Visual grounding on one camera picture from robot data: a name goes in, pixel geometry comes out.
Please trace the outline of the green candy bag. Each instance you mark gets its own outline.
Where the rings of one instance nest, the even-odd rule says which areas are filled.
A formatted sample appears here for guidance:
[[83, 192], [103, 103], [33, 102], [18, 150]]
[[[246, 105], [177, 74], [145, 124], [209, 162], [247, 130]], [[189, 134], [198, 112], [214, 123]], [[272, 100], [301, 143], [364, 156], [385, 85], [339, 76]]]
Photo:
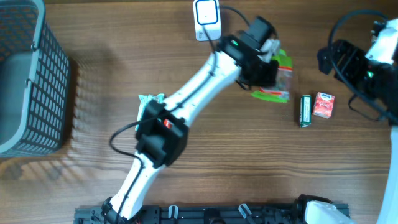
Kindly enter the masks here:
[[287, 103], [290, 98], [290, 89], [293, 79], [293, 61], [287, 56], [285, 50], [280, 49], [279, 54], [272, 59], [279, 63], [276, 83], [272, 87], [260, 87], [251, 93], [251, 96], [260, 100], [274, 103]]

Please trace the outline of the small orange white packet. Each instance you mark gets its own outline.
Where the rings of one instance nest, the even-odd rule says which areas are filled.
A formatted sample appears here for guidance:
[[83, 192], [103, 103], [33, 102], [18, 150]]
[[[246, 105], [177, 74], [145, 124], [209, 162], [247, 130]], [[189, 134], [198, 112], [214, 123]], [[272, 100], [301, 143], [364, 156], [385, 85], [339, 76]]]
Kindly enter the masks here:
[[318, 92], [313, 106], [313, 115], [322, 118], [330, 118], [333, 111], [335, 97], [326, 93]]

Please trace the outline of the green white boxed item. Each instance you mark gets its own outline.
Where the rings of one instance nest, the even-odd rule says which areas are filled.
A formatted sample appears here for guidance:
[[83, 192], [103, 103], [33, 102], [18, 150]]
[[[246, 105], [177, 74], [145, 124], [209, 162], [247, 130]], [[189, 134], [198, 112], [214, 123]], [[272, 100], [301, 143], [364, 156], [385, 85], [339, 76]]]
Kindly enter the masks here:
[[312, 121], [312, 97], [303, 95], [300, 99], [299, 126], [301, 128], [311, 125]]

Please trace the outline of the light blue white packet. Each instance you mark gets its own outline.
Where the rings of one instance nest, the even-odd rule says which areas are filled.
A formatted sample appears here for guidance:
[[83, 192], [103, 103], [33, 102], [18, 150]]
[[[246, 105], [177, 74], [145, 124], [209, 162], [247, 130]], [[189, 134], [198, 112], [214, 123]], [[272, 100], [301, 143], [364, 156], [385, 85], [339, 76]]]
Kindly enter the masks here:
[[151, 101], [155, 101], [157, 104], [161, 104], [163, 103], [164, 98], [165, 98], [164, 93], [159, 93], [157, 95], [139, 95], [140, 105], [137, 114], [137, 121], [142, 120], [145, 108]]

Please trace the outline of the red snack bar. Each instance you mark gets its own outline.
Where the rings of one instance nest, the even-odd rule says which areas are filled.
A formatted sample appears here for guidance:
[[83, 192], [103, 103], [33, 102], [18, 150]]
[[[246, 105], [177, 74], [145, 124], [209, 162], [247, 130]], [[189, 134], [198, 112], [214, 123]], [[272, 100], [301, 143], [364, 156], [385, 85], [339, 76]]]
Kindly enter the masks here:
[[171, 129], [173, 124], [168, 119], [164, 119], [164, 126], [166, 126], [168, 129]]

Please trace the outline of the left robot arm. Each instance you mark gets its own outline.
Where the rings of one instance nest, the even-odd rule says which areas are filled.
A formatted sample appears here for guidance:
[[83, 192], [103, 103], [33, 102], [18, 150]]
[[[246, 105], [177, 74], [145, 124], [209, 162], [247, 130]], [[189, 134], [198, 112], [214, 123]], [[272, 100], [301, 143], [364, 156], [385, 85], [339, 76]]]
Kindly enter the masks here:
[[119, 192], [102, 205], [108, 223], [132, 223], [158, 173], [173, 164], [186, 148], [188, 132], [199, 113], [233, 83], [242, 89], [274, 86], [279, 51], [274, 26], [258, 16], [238, 36], [223, 36], [204, 66], [181, 89], [159, 103], [150, 101], [142, 119], [117, 130], [111, 139], [137, 126], [136, 151]]

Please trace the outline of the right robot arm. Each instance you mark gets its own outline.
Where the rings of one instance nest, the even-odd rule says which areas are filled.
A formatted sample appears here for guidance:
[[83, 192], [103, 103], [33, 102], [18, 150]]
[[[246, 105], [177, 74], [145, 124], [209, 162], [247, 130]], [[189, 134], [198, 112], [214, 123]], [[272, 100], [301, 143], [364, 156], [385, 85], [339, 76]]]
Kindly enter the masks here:
[[335, 71], [355, 97], [392, 124], [391, 164], [378, 223], [397, 223], [397, 19], [376, 22], [374, 42], [365, 52], [346, 40], [330, 40], [318, 51], [319, 69]]

